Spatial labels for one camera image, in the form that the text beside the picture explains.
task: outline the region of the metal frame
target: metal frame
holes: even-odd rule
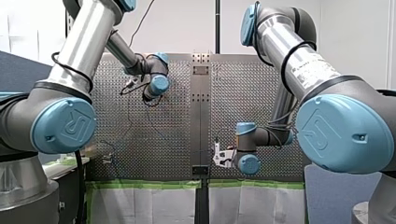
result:
[[[99,115],[99,127],[87,151],[88,155],[93,155],[87,170],[87,179],[199,179],[202,186],[196,191],[195,223],[208,223],[208,179],[244,177],[235,170],[215,167],[212,164],[210,151],[215,132],[223,125],[234,130],[235,123],[246,121],[243,119],[254,119],[259,124],[268,121],[276,97],[279,75],[274,68],[265,66],[253,55],[195,53],[169,54],[169,57],[171,90],[164,97],[169,104],[162,105],[159,111],[153,111],[150,116],[158,124],[156,127],[160,131],[173,132],[177,129],[169,137],[172,146],[165,144],[149,124],[142,120],[146,118],[145,106],[140,100],[141,91],[127,96],[133,103],[130,109],[126,107],[129,101],[125,101],[125,98],[121,98],[125,96],[119,96],[118,93],[129,77],[123,74],[121,64],[112,55],[104,54],[97,69],[95,89],[92,92],[93,105]],[[233,108],[244,102],[235,100],[235,96],[241,96],[248,102],[239,112]],[[122,135],[120,131],[127,129],[128,111],[137,123],[118,145],[121,147],[117,158],[122,175],[115,175],[111,165],[112,146],[100,143],[103,139],[114,142],[119,137],[117,135]],[[172,113],[179,114],[180,118],[172,117]],[[243,116],[230,117],[232,113],[242,113]],[[180,126],[180,119],[185,121],[183,127]],[[142,140],[142,134],[147,136],[147,140]],[[233,140],[234,131],[220,133],[222,148]],[[181,148],[183,153],[175,153],[174,150]],[[283,148],[282,151],[259,148],[259,157],[263,170],[254,179],[304,181],[304,166],[309,161],[297,143]],[[277,168],[269,166],[272,162]]]

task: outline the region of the robotic arm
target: robotic arm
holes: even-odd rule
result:
[[[92,80],[105,47],[125,66],[126,74],[150,74],[145,101],[167,91],[167,55],[156,53],[145,59],[134,54],[113,30],[123,13],[133,9],[134,1],[102,0],[84,1],[78,15],[71,12],[77,16],[73,30],[49,77],[38,81],[27,99],[10,95],[3,101],[10,101],[2,103],[3,147],[17,152],[57,154],[74,152],[86,145],[96,125],[90,105]]]
[[[90,92],[105,47],[127,75],[149,75],[144,101],[169,88],[167,55],[134,54],[113,30],[134,10],[134,0],[86,0],[81,8],[75,0],[64,4],[75,23],[59,57],[52,55],[49,77],[28,94],[0,92],[0,219],[6,223],[26,223],[23,211],[30,211],[29,223],[58,223],[58,185],[47,180],[37,152],[76,152],[92,138],[96,115]]]
[[[396,98],[376,91],[360,77],[340,74],[317,54],[315,25],[306,12],[256,3],[246,11],[241,42],[275,67],[281,80],[272,115],[276,125],[268,129],[251,122],[236,125],[234,166],[242,173],[259,171],[257,146],[290,142],[290,132],[276,126],[289,122],[294,100],[300,104],[297,137],[312,162],[338,173],[396,170]]]

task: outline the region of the perforated metal panel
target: perforated metal panel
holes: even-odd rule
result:
[[[209,148],[219,133],[222,149],[235,144],[235,124],[254,121],[266,124],[270,119],[276,98],[279,73],[256,56],[213,55],[211,57],[211,111]],[[302,181],[303,152],[297,141],[278,150],[258,147],[262,162],[259,179]],[[235,169],[217,167],[211,162],[211,178],[243,178]]]
[[[216,167],[205,154],[210,154],[218,130],[222,129],[221,147],[226,148],[235,144],[236,122],[268,121],[279,74],[256,56],[210,55],[207,75],[193,75],[193,67],[202,65],[196,56],[194,63],[187,54],[170,54],[170,59],[171,89],[160,105],[149,110],[142,102],[142,90],[119,95],[129,79],[121,64],[110,55],[101,61],[92,92],[98,128],[90,147],[95,154],[90,180],[191,179],[191,166],[197,162],[211,164],[211,178],[243,178],[235,169]],[[297,142],[282,150],[258,151],[262,169],[253,178],[303,180],[306,160]]]
[[[119,95],[129,77],[112,56],[103,57],[92,92],[98,127],[90,180],[191,179],[191,56],[171,54],[169,70],[170,90],[147,107],[142,90]]]

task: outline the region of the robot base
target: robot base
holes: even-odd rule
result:
[[[44,192],[0,209],[2,223],[57,224],[59,222],[58,183],[49,181]]]
[[[0,162],[0,223],[57,224],[58,189],[37,156]]]

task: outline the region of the vertical metal bar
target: vertical metal bar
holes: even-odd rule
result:
[[[191,165],[199,165],[201,160],[201,109],[199,104],[200,76],[193,74],[193,67],[197,61],[201,61],[200,54],[192,55],[191,65]]]
[[[216,54],[220,54],[220,0],[216,0]]]

